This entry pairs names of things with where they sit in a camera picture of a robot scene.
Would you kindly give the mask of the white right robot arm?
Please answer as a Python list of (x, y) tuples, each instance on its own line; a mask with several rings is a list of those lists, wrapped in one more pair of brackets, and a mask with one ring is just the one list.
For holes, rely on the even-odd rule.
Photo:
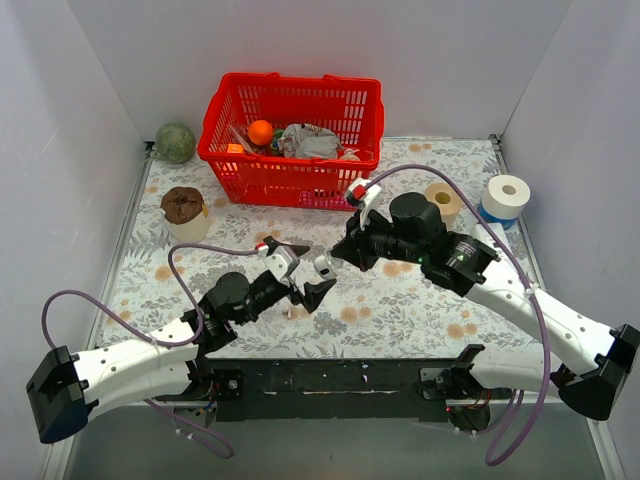
[(609, 418), (635, 362), (637, 329), (613, 329), (525, 286), (506, 248), (448, 231), (437, 206), (421, 194), (394, 198), (384, 217), (374, 208), (378, 193), (376, 186), (348, 190), (346, 200), (357, 211), (331, 249), (333, 258), (361, 271), (380, 259), (415, 264), (434, 285), (488, 308), (543, 345), (539, 356), (470, 345), (427, 381), (429, 393), (471, 398), (496, 388), (545, 391), (587, 418)]

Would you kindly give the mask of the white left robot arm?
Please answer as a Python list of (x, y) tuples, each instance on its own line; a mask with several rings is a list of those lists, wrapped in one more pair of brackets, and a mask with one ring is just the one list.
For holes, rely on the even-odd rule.
[(72, 353), (51, 345), (26, 385), (40, 442), (67, 439), (97, 416), (137, 401), (182, 393), (205, 398), (213, 377), (197, 362), (233, 342), (234, 325), (257, 321), (283, 299), (312, 313), (335, 285), (339, 264), (328, 255), (314, 262), (320, 283), (297, 285), (294, 272), (308, 250), (267, 237), (250, 252), (264, 263), (263, 273), (253, 281), (240, 272), (223, 274), (182, 317), (149, 333), (130, 327), (132, 339), (101, 349)]

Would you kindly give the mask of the white earbud case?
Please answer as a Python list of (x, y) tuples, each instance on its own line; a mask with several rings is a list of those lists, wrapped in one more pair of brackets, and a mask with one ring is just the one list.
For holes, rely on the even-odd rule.
[(334, 262), (329, 254), (318, 256), (313, 262), (316, 273), (324, 280), (335, 280), (337, 275)]

